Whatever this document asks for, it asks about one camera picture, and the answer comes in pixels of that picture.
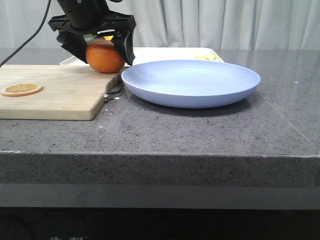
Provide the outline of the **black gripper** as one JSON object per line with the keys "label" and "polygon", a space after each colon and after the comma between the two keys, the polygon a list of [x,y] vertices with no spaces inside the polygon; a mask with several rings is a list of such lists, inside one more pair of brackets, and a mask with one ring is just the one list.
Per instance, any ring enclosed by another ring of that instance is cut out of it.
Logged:
{"label": "black gripper", "polygon": [[130,66],[133,65],[133,31],[136,20],[133,15],[109,9],[105,0],[59,0],[64,15],[52,17],[48,24],[53,31],[59,30],[57,41],[61,47],[87,62],[87,43],[82,35],[115,30],[111,42],[116,52]]}

